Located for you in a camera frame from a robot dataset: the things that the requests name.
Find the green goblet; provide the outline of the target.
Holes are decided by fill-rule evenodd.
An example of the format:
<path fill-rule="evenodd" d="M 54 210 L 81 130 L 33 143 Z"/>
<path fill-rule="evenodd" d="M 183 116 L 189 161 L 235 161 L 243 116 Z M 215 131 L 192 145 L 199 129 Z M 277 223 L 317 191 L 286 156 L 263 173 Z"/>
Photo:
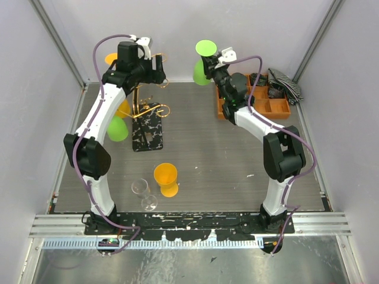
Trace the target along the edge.
<path fill-rule="evenodd" d="M 129 131 L 124 120 L 115 115 L 107 128 L 107 134 L 111 141 L 121 142 L 128 137 Z"/>
<path fill-rule="evenodd" d="M 195 51 L 201 58 L 195 64 L 192 78 L 197 85 L 205 86 L 210 83 L 210 79 L 207 79 L 205 75 L 203 57 L 213 56 L 217 51 L 217 46 L 211 40 L 200 40 L 195 45 Z"/>

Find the orange goblet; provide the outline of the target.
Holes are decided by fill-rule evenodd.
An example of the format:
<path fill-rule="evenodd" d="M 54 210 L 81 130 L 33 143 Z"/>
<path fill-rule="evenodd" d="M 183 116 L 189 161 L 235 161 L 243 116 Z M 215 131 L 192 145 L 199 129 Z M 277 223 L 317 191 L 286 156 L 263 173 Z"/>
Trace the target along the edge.
<path fill-rule="evenodd" d="M 105 63 L 106 63 L 107 65 L 112 66 L 113 64 L 116 64 L 116 62 L 117 62 L 117 57 L 118 57 L 117 53 L 110 53 L 110 54 L 108 54 L 108 55 L 105 57 L 104 61 L 105 61 Z"/>
<path fill-rule="evenodd" d="M 164 197 L 171 198 L 178 193 L 178 171 L 173 164 L 162 163 L 158 165 L 153 172 L 153 176 Z"/>
<path fill-rule="evenodd" d="M 130 104 L 128 100 L 125 99 L 117 108 L 115 115 L 124 119 L 128 117 L 130 113 L 131 113 Z"/>

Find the gold wine glass rack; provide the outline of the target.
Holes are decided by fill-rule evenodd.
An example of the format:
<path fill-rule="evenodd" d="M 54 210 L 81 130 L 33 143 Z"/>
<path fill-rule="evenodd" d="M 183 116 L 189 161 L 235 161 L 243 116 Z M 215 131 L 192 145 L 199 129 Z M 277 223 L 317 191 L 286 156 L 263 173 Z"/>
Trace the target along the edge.
<path fill-rule="evenodd" d="M 166 117 L 164 111 L 169 111 L 169 107 L 160 103 L 148 103 L 147 99 L 139 100 L 139 87 L 141 84 L 154 83 L 135 83 L 132 81 L 131 74 L 127 79 L 128 88 L 133 94 L 132 97 L 132 148 L 135 152 L 153 151 L 163 149 L 163 130 L 162 118 Z M 166 84 L 155 84 L 165 88 Z"/>

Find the clear wine glass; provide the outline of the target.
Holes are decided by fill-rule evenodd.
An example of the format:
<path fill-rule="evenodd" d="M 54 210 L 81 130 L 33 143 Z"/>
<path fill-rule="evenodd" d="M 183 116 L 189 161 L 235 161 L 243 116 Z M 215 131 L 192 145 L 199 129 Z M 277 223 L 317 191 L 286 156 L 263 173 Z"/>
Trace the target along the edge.
<path fill-rule="evenodd" d="M 141 206 L 145 211 L 153 211 L 158 205 L 158 199 L 150 190 L 145 179 L 137 179 L 131 184 L 131 190 L 141 199 Z"/>

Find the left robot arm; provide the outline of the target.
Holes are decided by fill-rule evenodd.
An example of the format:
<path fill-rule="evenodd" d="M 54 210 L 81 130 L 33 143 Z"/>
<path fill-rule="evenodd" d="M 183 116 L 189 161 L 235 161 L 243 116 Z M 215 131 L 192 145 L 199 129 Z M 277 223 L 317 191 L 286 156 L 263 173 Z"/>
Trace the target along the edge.
<path fill-rule="evenodd" d="M 129 94 L 141 83 L 161 84 L 166 79 L 162 57 L 152 57 L 151 45 L 149 37 L 121 41 L 117 57 L 105 73 L 94 67 L 100 81 L 99 94 L 84 122 L 63 139 L 69 163 L 90 199 L 89 223 L 104 234 L 121 228 L 108 186 L 111 156 L 103 146 L 104 138 L 117 108 Z"/>

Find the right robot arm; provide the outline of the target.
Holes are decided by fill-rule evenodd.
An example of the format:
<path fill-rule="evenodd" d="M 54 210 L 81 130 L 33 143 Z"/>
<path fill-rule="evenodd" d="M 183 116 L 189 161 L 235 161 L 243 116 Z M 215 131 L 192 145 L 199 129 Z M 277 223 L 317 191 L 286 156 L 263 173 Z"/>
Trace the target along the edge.
<path fill-rule="evenodd" d="M 287 194 L 306 165 L 303 140 L 296 127 L 276 124 L 253 108 L 253 88 L 247 86 L 246 76 L 231 75 L 229 62 L 224 62 L 221 55 L 201 56 L 201 60 L 205 77 L 214 80 L 224 100 L 221 108 L 225 119 L 262 143 L 269 184 L 258 220 L 263 231 L 273 233 L 286 218 Z"/>

